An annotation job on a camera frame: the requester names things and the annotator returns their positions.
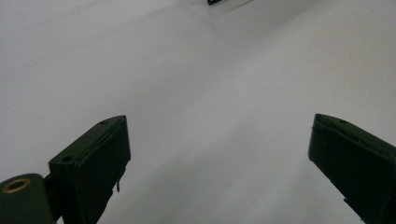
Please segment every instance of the white surface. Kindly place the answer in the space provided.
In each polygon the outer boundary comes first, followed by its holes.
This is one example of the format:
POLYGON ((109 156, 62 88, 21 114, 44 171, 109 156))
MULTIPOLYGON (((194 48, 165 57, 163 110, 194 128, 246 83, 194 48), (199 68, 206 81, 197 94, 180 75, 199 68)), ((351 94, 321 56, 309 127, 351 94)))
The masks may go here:
POLYGON ((396 145, 396 2, 0 3, 0 179, 128 117, 100 223, 361 223, 308 161, 315 113, 396 145))

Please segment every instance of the screw hole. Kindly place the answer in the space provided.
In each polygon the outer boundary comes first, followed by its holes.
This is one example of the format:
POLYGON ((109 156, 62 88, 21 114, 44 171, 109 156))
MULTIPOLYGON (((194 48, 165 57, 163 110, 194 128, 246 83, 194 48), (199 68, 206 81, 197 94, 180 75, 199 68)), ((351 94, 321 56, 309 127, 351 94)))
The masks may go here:
POLYGON ((71 156, 66 156, 66 157, 64 157, 63 159, 62 159, 62 161, 64 161, 64 162, 70 162, 70 161, 72 161, 73 160, 73 157, 71 157, 71 156))
POLYGON ((3 187, 4 193, 14 193, 26 188, 30 184, 30 179, 16 179, 3 187))

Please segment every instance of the white table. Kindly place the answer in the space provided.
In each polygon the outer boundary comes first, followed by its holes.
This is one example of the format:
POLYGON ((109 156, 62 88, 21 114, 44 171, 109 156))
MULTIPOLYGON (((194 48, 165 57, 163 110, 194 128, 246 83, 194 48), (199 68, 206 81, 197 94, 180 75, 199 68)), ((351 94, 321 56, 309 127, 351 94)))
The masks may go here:
POLYGON ((0 180, 125 114, 99 223, 361 223, 308 160, 315 113, 396 145, 396 2, 0 3, 0 180))

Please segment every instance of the black object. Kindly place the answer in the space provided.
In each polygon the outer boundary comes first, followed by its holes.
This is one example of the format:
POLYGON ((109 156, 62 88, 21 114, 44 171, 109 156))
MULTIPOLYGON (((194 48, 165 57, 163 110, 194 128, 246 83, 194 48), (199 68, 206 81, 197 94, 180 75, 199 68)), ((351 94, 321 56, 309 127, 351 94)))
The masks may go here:
POLYGON ((125 116, 106 119, 49 162, 50 174, 20 175, 0 184, 0 223, 93 224, 131 159, 125 116))
POLYGON ((213 4, 216 4, 217 2, 221 2, 222 0, 207 0, 207 3, 209 4, 209 5, 213 5, 213 4))
POLYGON ((396 223, 396 147, 316 114, 308 156, 365 223, 396 223))

